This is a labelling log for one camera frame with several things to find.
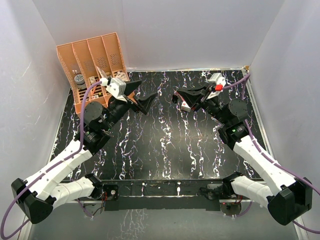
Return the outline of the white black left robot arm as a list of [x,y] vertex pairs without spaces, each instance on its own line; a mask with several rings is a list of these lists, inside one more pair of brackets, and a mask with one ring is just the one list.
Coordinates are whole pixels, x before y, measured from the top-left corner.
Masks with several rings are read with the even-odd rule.
[[69,183],[62,180],[106,145],[111,138],[109,131],[129,110],[148,114],[158,94],[130,97],[141,83],[118,78],[98,81],[97,85],[105,86],[110,92],[111,103],[104,107],[98,101],[83,102],[79,132],[67,147],[37,173],[12,182],[14,201],[32,224],[42,222],[55,208],[70,201],[102,197],[103,183],[93,173]]

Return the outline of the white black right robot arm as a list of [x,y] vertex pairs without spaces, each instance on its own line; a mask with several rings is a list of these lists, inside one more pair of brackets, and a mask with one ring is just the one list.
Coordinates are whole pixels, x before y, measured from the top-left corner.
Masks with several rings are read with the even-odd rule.
[[267,208],[273,219],[283,226],[311,210],[311,182],[284,171],[261,148],[248,126],[247,105],[242,99],[219,106],[217,97],[213,97],[205,100],[201,107],[222,124],[218,133],[223,143],[245,159],[265,182],[258,183],[236,171],[225,177],[221,186],[207,189],[209,195],[249,198]]

